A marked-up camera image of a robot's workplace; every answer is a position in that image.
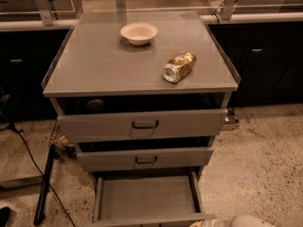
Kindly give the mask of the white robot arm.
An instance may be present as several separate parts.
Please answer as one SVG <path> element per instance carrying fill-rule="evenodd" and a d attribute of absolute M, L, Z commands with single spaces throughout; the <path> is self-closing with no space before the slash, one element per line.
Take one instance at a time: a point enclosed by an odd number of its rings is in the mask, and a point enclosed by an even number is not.
<path fill-rule="evenodd" d="M 201 227 L 275 227 L 273 224 L 251 216 L 251 215 L 238 215 L 231 220 L 216 220 L 207 219 L 203 222 Z"/>

